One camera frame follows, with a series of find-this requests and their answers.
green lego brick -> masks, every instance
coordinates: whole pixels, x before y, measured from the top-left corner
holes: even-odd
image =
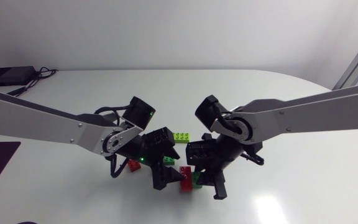
[[[171,157],[164,156],[164,165],[175,165],[175,159],[172,159]]]
[[[197,180],[198,180],[198,177],[200,176],[200,172],[191,172],[191,176],[193,178],[193,188],[194,189],[200,189],[202,188],[203,186],[202,185],[198,185],[196,184],[197,183]]]
[[[188,143],[190,142],[189,133],[173,133],[173,140],[175,143]]]

black cable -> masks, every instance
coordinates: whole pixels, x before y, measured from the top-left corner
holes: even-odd
[[[116,115],[116,118],[117,118],[117,126],[119,126],[119,115],[118,115],[118,112],[116,110],[113,111],[114,114]]]
[[[56,74],[58,70],[57,69],[49,69],[47,67],[42,67],[36,74],[36,76],[30,81],[27,86],[19,88],[17,90],[14,90],[12,92],[9,92],[8,94],[14,95],[16,97],[21,96],[21,94],[25,93],[29,88],[34,87],[40,80],[46,79],[51,77],[52,75]],[[50,72],[49,75],[43,76],[43,73]]]
[[[118,111],[118,110],[126,110],[128,108],[130,108],[131,105],[127,105],[127,106],[117,106],[117,107],[108,107],[108,106],[104,106],[102,108],[97,109],[94,114],[100,114],[102,112],[105,111]]]
[[[118,115],[118,110],[126,110],[128,108],[130,108],[131,105],[127,105],[127,106],[116,106],[116,107],[108,107],[108,106],[104,106],[102,108],[97,109],[94,114],[100,114],[102,112],[106,112],[106,111],[112,111],[114,112],[114,114],[116,115],[117,118],[117,126],[119,126],[119,115]]]
[[[235,126],[229,124],[225,119],[223,119],[223,117],[221,115],[221,110],[219,109],[218,106],[216,106],[215,103],[213,104],[213,108],[214,108],[216,118],[218,119],[219,123],[221,123],[221,125],[224,128],[226,128],[234,133],[241,134],[241,129],[236,128]]]
[[[110,175],[112,178],[116,178],[118,177],[122,170],[124,170],[125,166],[127,165],[129,161],[129,158],[125,158],[124,162],[119,166],[117,172],[116,172],[116,166],[117,166],[117,154],[113,154],[112,155],[112,159],[111,159],[111,162],[110,162]]]

red block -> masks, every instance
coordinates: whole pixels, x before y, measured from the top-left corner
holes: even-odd
[[[131,172],[137,171],[138,169],[141,168],[140,163],[133,159],[129,159],[128,167],[131,170]]]
[[[193,182],[191,178],[191,167],[179,167],[181,175],[185,176],[185,179],[180,181],[180,189],[184,192],[191,192],[193,190]]]

